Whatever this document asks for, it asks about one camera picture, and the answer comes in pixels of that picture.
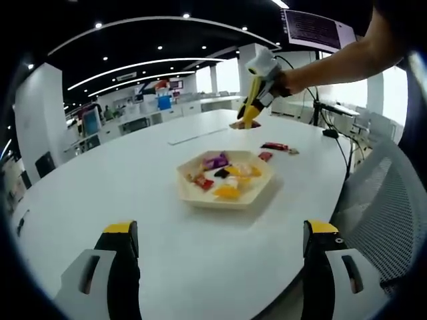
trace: window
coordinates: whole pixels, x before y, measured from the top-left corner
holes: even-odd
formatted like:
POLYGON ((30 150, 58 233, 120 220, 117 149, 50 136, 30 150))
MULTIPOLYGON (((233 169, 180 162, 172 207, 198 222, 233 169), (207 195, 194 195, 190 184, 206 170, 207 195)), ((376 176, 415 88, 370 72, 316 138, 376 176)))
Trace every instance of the window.
POLYGON ((382 115, 405 126, 408 106, 408 79, 399 67, 391 67, 383 72, 384 106, 382 115))
POLYGON ((216 83, 219 92, 240 92, 238 58, 220 62, 216 65, 216 83))
MULTIPOLYGON (((320 59, 329 57, 331 54, 320 53, 320 59)), ((319 88, 321 100, 348 103, 358 107, 366 108, 368 103, 368 80, 351 83, 340 83, 337 85, 323 85, 319 88)))
POLYGON ((212 92, 212 80, 211 80, 211 68, 206 67, 195 72, 195 86, 197 92, 211 93, 212 92))

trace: hand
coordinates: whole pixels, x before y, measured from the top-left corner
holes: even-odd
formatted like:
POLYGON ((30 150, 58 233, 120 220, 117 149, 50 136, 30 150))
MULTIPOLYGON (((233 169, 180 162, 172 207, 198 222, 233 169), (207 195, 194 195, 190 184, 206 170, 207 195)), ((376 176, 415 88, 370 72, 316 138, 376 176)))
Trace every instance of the hand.
POLYGON ((296 95, 305 89, 297 79, 298 70, 280 71, 280 74, 274 80, 272 94, 274 97, 288 97, 296 95))

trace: desk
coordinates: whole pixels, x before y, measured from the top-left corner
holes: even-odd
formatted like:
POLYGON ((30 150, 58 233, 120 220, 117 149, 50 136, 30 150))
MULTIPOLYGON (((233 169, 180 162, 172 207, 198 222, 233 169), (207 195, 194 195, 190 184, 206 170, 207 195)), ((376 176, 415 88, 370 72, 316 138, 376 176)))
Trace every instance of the desk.
MULTIPOLYGON (((268 114, 260 128, 228 129, 177 145, 178 133, 203 135, 236 120, 219 110, 136 131, 62 165, 25 194, 13 229, 27 209, 19 248, 37 282, 54 297, 62 272, 93 248, 111 223, 138 222, 139 304, 145 320, 251 319, 303 267, 303 221, 329 221, 346 166, 322 129, 268 114), (207 149, 260 152, 266 141, 299 155, 273 151, 271 201, 249 211, 215 212, 181 202, 175 168, 207 149)), ((350 142, 341 137, 344 153, 350 142)))

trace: yellow candy wrapper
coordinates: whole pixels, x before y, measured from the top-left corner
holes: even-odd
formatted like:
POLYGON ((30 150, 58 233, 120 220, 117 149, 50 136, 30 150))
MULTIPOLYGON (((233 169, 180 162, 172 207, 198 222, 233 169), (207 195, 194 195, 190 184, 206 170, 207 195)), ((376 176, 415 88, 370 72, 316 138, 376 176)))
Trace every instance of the yellow candy wrapper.
POLYGON ((238 199, 242 194, 240 189, 249 184, 250 180, 248 177, 228 177, 226 182, 216 189, 213 194, 227 199, 238 199))

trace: purple candy wrapper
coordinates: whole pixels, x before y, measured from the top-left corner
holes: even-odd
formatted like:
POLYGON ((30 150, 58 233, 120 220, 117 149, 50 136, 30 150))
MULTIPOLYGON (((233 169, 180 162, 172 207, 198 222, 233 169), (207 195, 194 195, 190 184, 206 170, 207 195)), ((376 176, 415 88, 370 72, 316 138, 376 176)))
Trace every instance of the purple candy wrapper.
POLYGON ((203 159, 202 166, 204 171, 225 167, 228 165, 228 159, 225 152, 221 152, 219 156, 203 159))

